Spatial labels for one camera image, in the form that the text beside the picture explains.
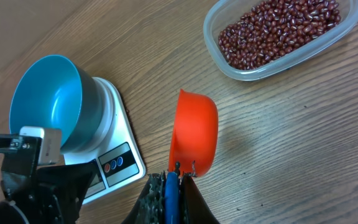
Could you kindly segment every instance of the table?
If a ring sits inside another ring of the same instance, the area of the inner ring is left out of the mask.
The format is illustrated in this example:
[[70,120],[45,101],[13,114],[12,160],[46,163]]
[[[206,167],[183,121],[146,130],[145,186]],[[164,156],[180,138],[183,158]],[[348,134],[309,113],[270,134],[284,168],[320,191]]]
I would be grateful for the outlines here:
[[[358,222],[358,23],[301,65],[239,82],[204,44],[214,3],[0,0],[0,133],[26,69],[62,54],[121,92],[148,173],[167,168],[179,90],[214,100],[216,157],[196,184],[221,223]],[[146,181],[85,205],[78,223],[120,223]]]

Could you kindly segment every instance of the teal bowl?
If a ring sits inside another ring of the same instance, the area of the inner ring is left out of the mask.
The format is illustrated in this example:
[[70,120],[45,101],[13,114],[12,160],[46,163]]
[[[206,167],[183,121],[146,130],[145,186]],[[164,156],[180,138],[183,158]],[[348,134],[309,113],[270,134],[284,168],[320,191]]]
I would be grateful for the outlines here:
[[101,94],[95,81],[68,58],[48,55],[20,80],[11,103],[9,128],[23,126],[62,130],[62,154],[86,144],[102,118]]

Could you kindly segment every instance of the pile of beans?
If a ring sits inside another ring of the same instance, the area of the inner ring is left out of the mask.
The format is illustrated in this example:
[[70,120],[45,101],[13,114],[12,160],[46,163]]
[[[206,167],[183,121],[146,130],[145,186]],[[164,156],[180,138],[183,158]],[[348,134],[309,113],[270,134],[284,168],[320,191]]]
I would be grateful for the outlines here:
[[341,21],[335,0],[268,0],[219,33],[228,64],[252,70],[311,42]]

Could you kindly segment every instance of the transparent container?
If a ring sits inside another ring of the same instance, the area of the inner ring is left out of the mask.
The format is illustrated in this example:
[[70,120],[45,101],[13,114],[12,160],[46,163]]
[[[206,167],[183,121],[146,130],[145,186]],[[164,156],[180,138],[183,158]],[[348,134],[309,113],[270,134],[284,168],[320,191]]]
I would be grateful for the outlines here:
[[239,70],[225,61],[219,50],[218,35],[227,25],[239,20],[245,12],[262,0],[220,0],[208,12],[204,21],[204,40],[213,60],[227,76],[243,81],[259,80],[288,69],[316,55],[347,34],[358,21],[358,0],[336,0],[342,21],[327,33],[266,65],[253,70]]

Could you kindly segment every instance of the white scale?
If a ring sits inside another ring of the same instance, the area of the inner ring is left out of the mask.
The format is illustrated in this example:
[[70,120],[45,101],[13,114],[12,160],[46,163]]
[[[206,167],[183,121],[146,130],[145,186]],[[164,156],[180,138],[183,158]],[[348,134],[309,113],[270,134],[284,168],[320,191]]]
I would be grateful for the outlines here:
[[123,187],[146,174],[121,97],[116,87],[93,78],[102,96],[103,116],[92,140],[64,154],[66,165],[93,161],[99,173],[89,187],[83,204]]

